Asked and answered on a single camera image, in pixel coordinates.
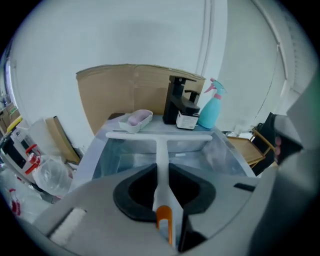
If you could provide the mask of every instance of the black object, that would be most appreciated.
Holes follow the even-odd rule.
[[[272,124],[274,114],[269,113],[267,119],[264,124],[259,124],[256,130],[275,147],[275,130]],[[261,138],[255,137],[252,143],[261,151],[265,152],[269,147]],[[253,168],[252,171],[256,176],[262,173],[266,168],[268,168],[275,161],[275,154],[272,150],[270,150],[266,155],[265,159],[258,162]]]
[[[184,92],[185,92],[185,93],[191,93],[191,94],[190,94],[190,97],[189,97],[189,101],[191,101],[191,102],[193,102],[193,103],[196,101],[197,96],[200,95],[200,93],[197,92],[197,91],[195,91],[195,90],[184,90]]]
[[[154,163],[121,181],[113,191],[114,203],[132,220],[156,222],[152,208],[157,185],[157,165]],[[216,196],[210,182],[172,163],[169,164],[169,186],[186,215],[205,212]]]
[[[11,133],[6,136],[4,141],[1,143],[0,148],[3,150],[4,154],[9,155],[9,157],[16,163],[17,166],[23,169],[27,161],[14,146],[14,141],[10,135]]]
[[[191,101],[193,99],[195,100],[196,98],[194,97],[197,97],[197,95],[191,94],[191,100],[182,96],[186,81],[189,80],[196,82],[195,80],[173,75],[170,75],[169,80],[170,83],[166,94],[163,121],[167,125],[174,125],[176,124],[179,110],[182,113],[192,115],[198,113],[200,108],[194,103],[194,101]]]
[[[210,182],[173,163],[169,163],[169,186],[186,215],[204,213],[216,197]]]
[[[156,222],[152,206],[157,185],[157,165],[154,163],[121,181],[113,191],[114,203],[132,220]]]
[[[255,191],[255,188],[256,188],[255,186],[251,186],[251,185],[243,184],[243,183],[237,183],[234,185],[234,187],[237,189],[246,190],[249,192]]]
[[[275,136],[279,137],[281,139],[281,145],[280,145],[280,155],[277,156],[277,164],[280,165],[288,156],[299,152],[303,149],[302,145],[298,142],[294,141],[293,138],[290,138],[286,134],[284,134],[281,130],[279,130],[281,127],[276,128],[275,127],[275,118],[277,117],[277,114],[274,114],[271,118],[270,125],[273,127]]]
[[[202,234],[193,230],[189,217],[184,214],[178,251],[180,253],[185,252],[206,240],[207,239]]]

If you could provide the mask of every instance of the sink basin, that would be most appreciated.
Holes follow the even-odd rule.
[[[244,166],[250,167],[244,162],[243,157],[239,156],[238,152],[235,151],[235,148],[227,138],[220,131],[219,133],[206,131],[205,134],[210,134],[212,141],[168,141],[170,163],[208,172],[247,176]],[[155,141],[109,138],[102,150],[92,179],[150,165],[155,162]]]

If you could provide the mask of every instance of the small white box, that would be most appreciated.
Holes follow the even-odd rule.
[[[180,129],[193,130],[196,127],[198,119],[198,114],[184,115],[179,111],[175,123]]]

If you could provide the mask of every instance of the white wall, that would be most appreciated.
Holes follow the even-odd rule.
[[[223,131],[236,126],[246,130],[264,121],[280,98],[284,81],[273,77],[278,72],[284,77],[282,65],[274,34],[254,3],[229,0],[226,45],[218,76],[227,94],[222,96],[216,126]]]
[[[81,104],[76,72],[132,63],[195,73],[205,3],[43,1],[20,26],[12,45],[13,89],[22,116],[31,124],[57,115],[72,144],[85,150],[93,133]]]

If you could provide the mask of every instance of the blue spray bottle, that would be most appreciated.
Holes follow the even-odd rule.
[[[212,129],[220,113],[222,94],[226,93],[225,88],[217,80],[211,78],[211,86],[204,92],[207,93],[213,89],[217,89],[216,94],[202,109],[198,124],[204,128]]]

